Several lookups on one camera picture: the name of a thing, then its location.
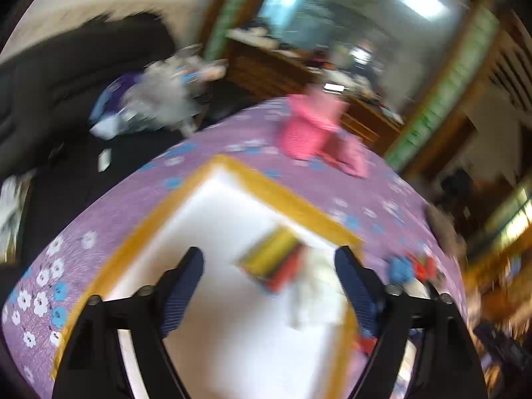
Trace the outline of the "red plastic bag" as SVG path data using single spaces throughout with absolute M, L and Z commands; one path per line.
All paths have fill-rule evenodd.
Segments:
M 420 282 L 432 281 L 437 278 L 437 263 L 431 256 L 420 256 L 409 254 L 409 259 L 413 263 L 415 279 Z

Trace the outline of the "blue knitted cloth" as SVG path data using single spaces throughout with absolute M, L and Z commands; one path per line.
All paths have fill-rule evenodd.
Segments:
M 409 257 L 392 257 L 389 260 L 388 277 L 392 284 L 405 284 L 415 279 L 415 264 Z

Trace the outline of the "large yellow black red sponge pack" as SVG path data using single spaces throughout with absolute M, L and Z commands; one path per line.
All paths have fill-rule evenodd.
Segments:
M 306 245 L 290 228 L 271 231 L 239 261 L 239 268 L 267 292 L 277 295 L 299 274 Z

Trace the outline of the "grey brown knitted hat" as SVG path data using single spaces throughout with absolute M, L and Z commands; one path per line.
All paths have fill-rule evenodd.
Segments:
M 449 258 L 463 258 L 467 244 L 464 237 L 456 232 L 452 217 L 431 203 L 426 206 L 425 215 L 427 224 L 443 253 Z

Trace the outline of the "yellow cardboard box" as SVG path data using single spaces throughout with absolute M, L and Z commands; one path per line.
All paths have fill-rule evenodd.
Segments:
M 238 261 L 275 228 L 306 248 L 297 277 L 267 292 Z M 360 240 L 311 203 L 242 162 L 208 160 L 129 234 L 88 284 L 67 318 L 67 341 L 87 300 L 132 296 L 176 268 L 189 248 L 204 255 L 180 326 L 163 339 L 188 398 L 338 398 L 357 324 L 337 279 L 336 248 Z M 132 398 L 149 398 L 131 333 L 118 332 Z

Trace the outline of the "black sofa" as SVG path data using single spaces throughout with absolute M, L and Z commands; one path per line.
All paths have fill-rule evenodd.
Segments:
M 71 221 L 174 143 L 177 132 L 141 132 L 101 141 L 89 115 L 104 89 L 176 49 L 151 13 L 94 18 L 1 65 L 1 176 L 34 174 L 16 256 L 33 262 Z

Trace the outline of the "pink fluffy cloth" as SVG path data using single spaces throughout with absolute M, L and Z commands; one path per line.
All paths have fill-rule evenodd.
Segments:
M 369 174 L 367 149 L 360 139 L 352 134 L 335 134 L 320 151 L 324 162 L 356 178 Z

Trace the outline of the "pink bottle with knit sleeve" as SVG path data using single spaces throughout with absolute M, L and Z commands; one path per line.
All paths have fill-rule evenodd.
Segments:
M 311 160 L 333 134 L 340 130 L 340 120 L 349 103 L 340 95 L 308 84 L 301 94 L 288 95 L 290 115 L 282 124 L 279 148 L 295 160 Z

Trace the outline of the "clear plastic bag pile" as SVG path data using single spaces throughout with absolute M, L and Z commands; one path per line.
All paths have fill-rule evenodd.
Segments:
M 112 138 L 134 132 L 170 130 L 190 137 L 205 116 L 210 84 L 221 80 L 227 60 L 206 62 L 190 45 L 141 72 L 119 76 L 99 95 L 89 116 L 90 132 Z

